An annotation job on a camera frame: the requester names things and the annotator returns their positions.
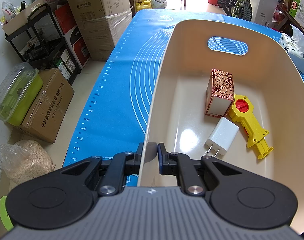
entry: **clear plastic lid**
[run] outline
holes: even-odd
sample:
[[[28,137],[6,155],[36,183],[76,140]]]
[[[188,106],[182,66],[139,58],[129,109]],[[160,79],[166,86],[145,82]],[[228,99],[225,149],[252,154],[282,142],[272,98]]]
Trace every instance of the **clear plastic lid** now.
[[[38,73],[27,62],[13,67],[0,85],[0,119],[7,122],[17,104],[24,97],[26,88]]]

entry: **red cap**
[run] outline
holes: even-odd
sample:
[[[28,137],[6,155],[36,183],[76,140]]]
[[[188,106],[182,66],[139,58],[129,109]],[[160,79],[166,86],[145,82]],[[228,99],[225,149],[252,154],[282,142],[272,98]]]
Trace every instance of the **red cap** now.
[[[239,110],[242,113],[246,113],[249,110],[249,105],[246,101],[243,99],[238,99],[235,102],[236,109]]]

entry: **red floral box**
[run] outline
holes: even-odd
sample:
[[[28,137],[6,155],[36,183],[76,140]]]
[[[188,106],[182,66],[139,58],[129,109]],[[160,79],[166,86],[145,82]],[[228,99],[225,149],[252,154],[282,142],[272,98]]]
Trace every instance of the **red floral box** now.
[[[233,76],[231,73],[212,69],[206,91],[205,114],[226,116],[234,102]]]

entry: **black metal shelf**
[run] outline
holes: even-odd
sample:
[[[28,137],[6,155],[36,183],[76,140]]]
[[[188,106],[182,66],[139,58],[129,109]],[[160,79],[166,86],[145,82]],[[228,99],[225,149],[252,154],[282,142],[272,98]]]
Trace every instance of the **black metal shelf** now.
[[[46,47],[46,45],[48,45],[48,43],[45,43],[42,41],[42,38],[41,36],[39,35],[39,33],[37,32],[36,28],[35,28],[35,24],[41,20],[44,16],[46,15],[50,15],[51,19],[52,19],[52,22],[56,28],[56,31],[58,32],[60,38],[57,39],[57,43],[54,47],[54,49],[50,49]],[[41,6],[37,7],[28,17],[27,17],[27,20],[28,22],[20,27],[19,29],[17,29],[16,31],[14,31],[12,34],[10,35],[6,35],[6,40],[10,42],[10,44],[12,45],[12,47],[14,48],[15,52],[18,54],[18,56],[20,57],[20,59],[23,61],[23,62],[28,62],[32,67],[34,68],[38,68],[38,69],[48,69],[48,68],[55,68],[57,67],[55,62],[54,62],[54,57],[57,55],[57,53],[63,48],[65,47],[65,49],[67,49],[74,65],[75,65],[75,70],[73,72],[67,70],[70,74],[71,74],[71,77],[69,78],[69,83],[72,85],[76,76],[78,74],[81,73],[81,68],[79,66],[79,64],[76,62],[76,59],[74,58],[74,55],[72,54],[71,50],[69,49],[67,43],[66,43],[66,40],[65,38],[63,37],[55,19],[54,19],[54,16],[52,14],[52,11],[51,11],[51,8],[50,6],[45,3],[45,4],[42,4]],[[39,43],[42,47],[42,52],[45,56],[43,56],[42,58],[37,58],[35,60],[31,60],[28,56],[28,54],[26,54],[26,56],[24,57],[24,55],[21,55],[20,52],[18,51],[18,49],[16,48],[16,46],[14,45],[13,43],[13,39],[16,38],[17,36],[19,36],[20,34],[22,33],[27,33],[28,37],[31,39],[32,36],[29,32],[29,29],[32,29],[35,36],[38,38],[39,40]]]

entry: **yellow toy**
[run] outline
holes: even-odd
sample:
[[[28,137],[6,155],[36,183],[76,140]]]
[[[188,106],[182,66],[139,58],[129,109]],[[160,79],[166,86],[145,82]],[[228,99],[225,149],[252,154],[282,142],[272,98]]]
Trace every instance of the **yellow toy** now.
[[[247,148],[256,145],[260,155],[258,159],[263,159],[272,150],[273,147],[269,147],[264,137],[269,134],[269,131],[263,129],[259,122],[256,120],[253,114],[254,106],[251,101],[242,95],[234,95],[234,103],[229,111],[229,115],[233,122],[241,122],[246,133],[249,135]]]

